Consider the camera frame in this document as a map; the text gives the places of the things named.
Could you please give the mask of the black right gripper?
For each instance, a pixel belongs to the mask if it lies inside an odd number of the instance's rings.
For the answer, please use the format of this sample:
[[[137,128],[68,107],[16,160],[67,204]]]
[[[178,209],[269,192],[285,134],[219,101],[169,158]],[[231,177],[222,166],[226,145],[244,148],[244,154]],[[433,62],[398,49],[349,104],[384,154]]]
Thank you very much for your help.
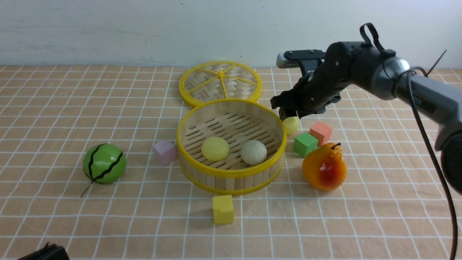
[[[314,114],[333,96],[350,85],[348,74],[355,55],[363,42],[336,42],[326,50],[324,62],[308,77],[304,76],[293,90],[282,91],[270,99],[271,108],[278,110],[280,120],[300,119]]]

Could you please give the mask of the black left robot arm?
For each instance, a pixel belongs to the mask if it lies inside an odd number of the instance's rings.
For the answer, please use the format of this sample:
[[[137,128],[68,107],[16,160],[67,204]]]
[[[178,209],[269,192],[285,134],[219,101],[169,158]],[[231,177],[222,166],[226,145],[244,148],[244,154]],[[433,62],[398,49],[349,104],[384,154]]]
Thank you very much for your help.
[[[18,258],[18,260],[70,260],[70,258],[63,246],[46,243],[43,248]]]

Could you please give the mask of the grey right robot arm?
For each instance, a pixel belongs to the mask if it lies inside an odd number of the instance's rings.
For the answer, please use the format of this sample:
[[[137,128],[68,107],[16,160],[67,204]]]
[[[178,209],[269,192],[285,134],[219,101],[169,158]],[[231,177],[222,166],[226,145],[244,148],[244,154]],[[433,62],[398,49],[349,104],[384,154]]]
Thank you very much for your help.
[[[307,69],[291,90],[272,97],[271,107],[279,108],[282,120],[324,113],[349,85],[382,100],[398,98],[415,105],[435,122],[439,127],[435,150],[442,153],[443,175],[461,193],[461,89],[412,73],[409,64],[391,51],[383,58],[365,42],[332,43],[324,52],[324,62]]]

